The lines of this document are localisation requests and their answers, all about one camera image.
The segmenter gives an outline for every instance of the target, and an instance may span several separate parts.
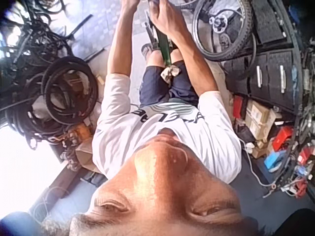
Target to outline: drawer handle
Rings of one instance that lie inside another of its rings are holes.
[[[281,93],[285,93],[286,89],[286,76],[285,76],[285,70],[284,66],[280,66],[280,75],[281,75]]]
[[[260,69],[259,65],[256,67],[256,70],[257,70],[257,84],[258,84],[258,88],[261,88],[261,85],[262,85],[262,72],[261,72],[261,69]]]

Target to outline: white t-shirt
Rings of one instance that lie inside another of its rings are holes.
[[[206,168],[226,183],[241,170],[241,145],[220,92],[206,92],[198,109],[183,103],[162,103],[130,113],[130,78],[106,78],[102,113],[93,139],[93,161],[111,179],[134,151],[163,128],[172,129]]]

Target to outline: foot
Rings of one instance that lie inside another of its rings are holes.
[[[151,55],[152,51],[153,51],[153,49],[152,49],[151,43],[147,43],[147,44],[142,46],[141,53],[144,56],[146,62],[148,62],[148,58]]]

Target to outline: sandal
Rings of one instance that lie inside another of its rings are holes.
[[[148,54],[150,54],[151,52],[153,52],[152,49],[152,44],[151,43],[146,43],[145,45],[142,46],[141,48],[141,53],[144,56],[145,60],[147,60],[147,56]]]

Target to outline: red item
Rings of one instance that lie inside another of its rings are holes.
[[[281,128],[280,132],[276,136],[276,139],[272,142],[272,147],[274,151],[279,151],[282,144],[290,138],[293,134],[293,128],[291,126],[284,126]]]
[[[302,198],[306,194],[307,183],[306,181],[301,181],[296,183],[297,193],[295,195],[296,198]]]
[[[234,102],[233,102],[233,116],[237,119],[242,118],[242,115],[241,115],[242,104],[243,104],[243,98],[235,95]]]
[[[311,156],[313,150],[314,150],[313,147],[304,147],[301,150],[300,155],[299,155],[297,160],[302,166],[304,166],[306,164],[306,162],[308,161],[309,157]]]

